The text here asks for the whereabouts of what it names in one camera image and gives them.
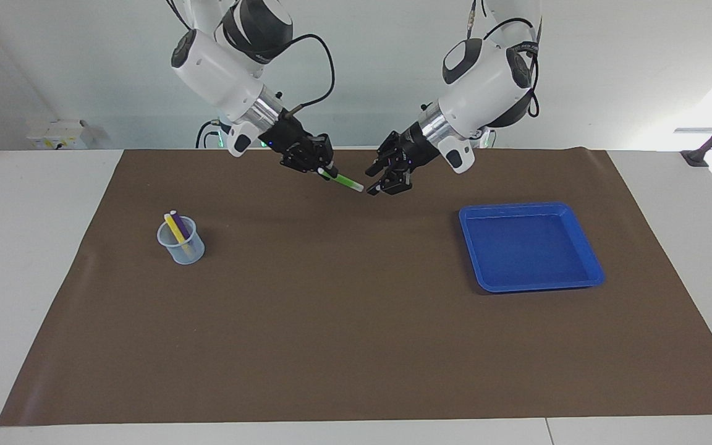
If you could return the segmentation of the brown table mat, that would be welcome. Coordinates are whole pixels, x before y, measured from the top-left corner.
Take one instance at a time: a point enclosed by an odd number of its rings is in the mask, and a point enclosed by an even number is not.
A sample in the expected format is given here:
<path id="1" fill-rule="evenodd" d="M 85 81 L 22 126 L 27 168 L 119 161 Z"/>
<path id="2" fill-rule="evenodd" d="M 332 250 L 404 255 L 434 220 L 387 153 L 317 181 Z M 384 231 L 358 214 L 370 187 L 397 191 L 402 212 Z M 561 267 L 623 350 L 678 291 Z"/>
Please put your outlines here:
<path id="1" fill-rule="evenodd" d="M 257 150 L 121 156 L 0 426 L 712 414 L 712 333 L 608 154 L 485 150 L 370 198 Z M 606 281 L 490 295 L 458 211 L 562 201 Z M 205 253 L 177 264 L 164 214 Z"/>

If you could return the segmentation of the blue plastic tray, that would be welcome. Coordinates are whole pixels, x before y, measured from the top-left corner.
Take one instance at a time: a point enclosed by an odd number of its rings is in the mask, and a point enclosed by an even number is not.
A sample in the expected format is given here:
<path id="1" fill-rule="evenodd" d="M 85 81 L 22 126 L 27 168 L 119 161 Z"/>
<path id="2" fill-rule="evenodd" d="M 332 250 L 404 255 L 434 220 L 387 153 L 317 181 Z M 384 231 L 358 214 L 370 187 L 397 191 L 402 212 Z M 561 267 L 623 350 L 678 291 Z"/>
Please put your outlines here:
<path id="1" fill-rule="evenodd" d="M 565 203 L 464 206 L 458 217 L 483 290 L 579 289 L 605 280 L 588 237 Z"/>

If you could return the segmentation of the translucent plastic cup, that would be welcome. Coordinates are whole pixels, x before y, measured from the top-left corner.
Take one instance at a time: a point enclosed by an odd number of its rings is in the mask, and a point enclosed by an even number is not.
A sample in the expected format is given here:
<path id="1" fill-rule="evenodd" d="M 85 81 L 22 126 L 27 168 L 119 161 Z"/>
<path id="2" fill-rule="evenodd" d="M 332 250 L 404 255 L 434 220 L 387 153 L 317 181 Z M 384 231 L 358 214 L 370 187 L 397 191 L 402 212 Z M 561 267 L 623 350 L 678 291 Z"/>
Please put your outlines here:
<path id="1" fill-rule="evenodd" d="M 201 259 L 205 253 L 205 245 L 200 238 L 195 221 L 184 215 L 181 215 L 181 217 L 190 232 L 190 239 L 189 242 L 187 242 L 187 245 L 190 247 L 190 254 L 187 254 L 176 242 L 175 237 L 166 225 L 166 221 L 162 222 L 158 231 L 156 231 L 156 240 L 158 240 L 161 246 L 166 248 L 177 264 L 191 265 Z"/>

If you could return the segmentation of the yellow marker pen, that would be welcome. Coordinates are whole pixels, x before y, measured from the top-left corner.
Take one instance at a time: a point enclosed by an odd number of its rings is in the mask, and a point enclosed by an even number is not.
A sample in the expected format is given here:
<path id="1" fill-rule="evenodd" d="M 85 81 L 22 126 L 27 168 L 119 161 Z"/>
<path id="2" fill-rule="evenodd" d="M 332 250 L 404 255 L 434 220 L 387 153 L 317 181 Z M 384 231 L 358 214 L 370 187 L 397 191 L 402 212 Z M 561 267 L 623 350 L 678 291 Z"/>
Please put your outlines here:
<path id="1" fill-rule="evenodd" d="M 180 231 L 178 231 L 178 228 L 176 227 L 169 213 L 164 214 L 164 220 L 166 221 L 166 225 L 171 231 L 172 235 L 175 237 L 176 242 L 183 248 L 184 251 L 186 251 L 187 254 L 190 254 L 189 239 L 183 239 L 182 234 L 180 233 Z"/>

